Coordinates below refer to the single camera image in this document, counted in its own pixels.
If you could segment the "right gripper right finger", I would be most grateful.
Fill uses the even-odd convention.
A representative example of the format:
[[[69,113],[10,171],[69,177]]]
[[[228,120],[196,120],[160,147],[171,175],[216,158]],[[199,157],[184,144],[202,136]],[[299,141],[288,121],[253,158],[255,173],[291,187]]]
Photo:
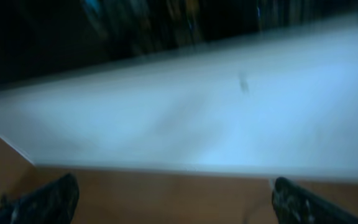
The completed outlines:
[[[272,206],[279,224],[358,224],[358,217],[295,182],[271,181]]]

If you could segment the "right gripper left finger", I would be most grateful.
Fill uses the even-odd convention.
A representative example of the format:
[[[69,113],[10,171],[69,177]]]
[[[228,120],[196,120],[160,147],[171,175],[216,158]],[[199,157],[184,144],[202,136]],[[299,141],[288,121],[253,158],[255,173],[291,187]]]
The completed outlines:
[[[66,174],[17,200],[2,200],[0,224],[70,224],[79,196],[76,177]]]

